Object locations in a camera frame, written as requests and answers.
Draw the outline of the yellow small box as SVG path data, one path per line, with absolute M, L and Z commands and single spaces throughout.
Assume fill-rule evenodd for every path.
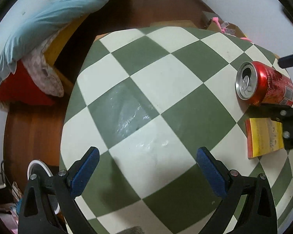
M 281 122 L 270 118 L 250 118 L 245 125 L 248 159 L 284 149 Z

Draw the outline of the red soda can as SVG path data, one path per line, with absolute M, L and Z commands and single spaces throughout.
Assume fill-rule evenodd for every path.
M 237 96 L 253 106 L 293 106 L 291 79 L 259 61 L 244 62 L 239 67 L 235 87 Z

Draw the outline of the white round trash bin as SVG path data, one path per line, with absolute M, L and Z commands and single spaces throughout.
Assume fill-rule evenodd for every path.
M 50 168 L 41 160 L 32 160 L 29 164 L 28 164 L 28 168 L 27 168 L 27 179 L 30 180 L 31 176 L 34 173 L 34 170 L 37 167 L 40 167 L 41 169 L 43 169 L 44 172 L 42 172 L 42 176 L 40 177 L 40 179 L 43 181 L 42 184 L 43 186 L 45 186 L 44 183 L 44 178 L 48 177 L 52 177 L 53 173 L 51 172 Z M 60 212 L 60 206 L 59 203 L 57 201 L 57 198 L 54 194 L 49 194 L 48 195 L 48 199 L 50 201 L 50 204 L 54 210 L 54 213 L 57 215 Z

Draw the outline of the flat cardboard piece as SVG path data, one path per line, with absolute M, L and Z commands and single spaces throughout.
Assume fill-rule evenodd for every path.
M 150 24 L 151 27 L 192 27 L 197 26 L 190 20 L 159 21 Z

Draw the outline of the red bed sheet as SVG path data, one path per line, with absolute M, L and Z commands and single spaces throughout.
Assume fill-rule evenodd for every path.
M 0 85 L 0 103 L 22 102 L 33 106 L 52 106 L 55 101 L 33 82 L 21 60 L 16 72 L 8 75 Z

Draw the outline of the patterned mattress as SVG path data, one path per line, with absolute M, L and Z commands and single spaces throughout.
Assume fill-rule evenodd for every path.
M 21 58 L 21 61 L 37 87 L 47 95 L 63 97 L 64 89 L 60 78 L 53 68 L 46 62 L 44 52 L 60 31 L 46 38 L 31 52 Z

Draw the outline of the green white checkered tablecloth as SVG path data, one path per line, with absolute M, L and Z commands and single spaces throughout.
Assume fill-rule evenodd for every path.
M 198 233 L 218 206 L 195 161 L 208 148 L 228 169 L 272 188 L 278 232 L 293 219 L 293 150 L 248 159 L 239 66 L 276 56 L 237 37 L 197 28 L 112 32 L 92 43 L 65 116 L 60 166 L 91 146 L 100 161 L 76 202 L 97 233 Z

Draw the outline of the light blue duvet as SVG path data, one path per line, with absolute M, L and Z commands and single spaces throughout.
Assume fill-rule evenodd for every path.
M 17 61 L 68 23 L 101 9 L 109 0 L 54 0 L 30 16 L 0 43 L 0 84 L 16 72 Z

